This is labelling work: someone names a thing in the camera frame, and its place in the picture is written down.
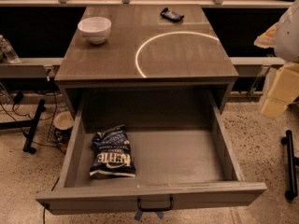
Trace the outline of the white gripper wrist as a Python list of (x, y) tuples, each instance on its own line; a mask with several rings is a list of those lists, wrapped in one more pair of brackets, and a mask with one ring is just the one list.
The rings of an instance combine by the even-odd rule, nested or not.
[[(262, 49), (273, 48), (277, 24), (273, 24), (259, 35), (254, 45)], [(261, 114), (269, 119), (281, 116), (293, 101), (299, 97), (299, 63), (285, 62), (277, 70), (274, 82), (267, 93)]]

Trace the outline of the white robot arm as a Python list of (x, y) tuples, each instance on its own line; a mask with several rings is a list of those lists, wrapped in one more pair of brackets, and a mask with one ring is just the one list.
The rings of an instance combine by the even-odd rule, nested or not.
[(295, 0), (279, 21), (259, 35), (254, 45), (273, 48), (285, 63), (277, 71), (261, 114), (278, 118), (299, 97), (299, 0)]

